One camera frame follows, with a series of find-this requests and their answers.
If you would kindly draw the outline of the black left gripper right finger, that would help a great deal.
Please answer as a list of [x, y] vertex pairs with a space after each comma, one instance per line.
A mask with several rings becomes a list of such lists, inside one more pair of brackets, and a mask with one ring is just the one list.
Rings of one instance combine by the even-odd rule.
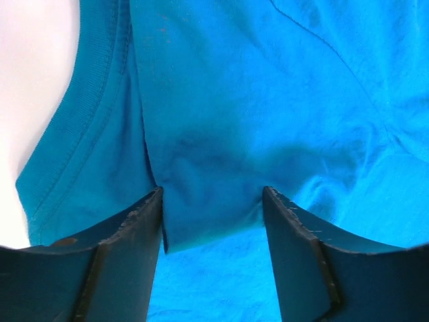
[[428, 320], [428, 246], [360, 237], [268, 186], [262, 201], [283, 321]]

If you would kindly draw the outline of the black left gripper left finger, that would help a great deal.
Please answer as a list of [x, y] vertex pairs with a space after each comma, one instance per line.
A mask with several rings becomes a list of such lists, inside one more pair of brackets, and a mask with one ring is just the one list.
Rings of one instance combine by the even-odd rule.
[[1, 249], [2, 321], [145, 321], [162, 190], [50, 246]]

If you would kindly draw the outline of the blue polo t-shirt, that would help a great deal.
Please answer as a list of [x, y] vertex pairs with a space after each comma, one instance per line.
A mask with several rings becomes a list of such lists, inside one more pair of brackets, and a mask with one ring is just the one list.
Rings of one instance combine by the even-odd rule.
[[279, 321], [272, 186], [428, 241], [427, 1], [82, 1], [70, 86], [16, 187], [32, 245], [164, 190], [150, 321]]

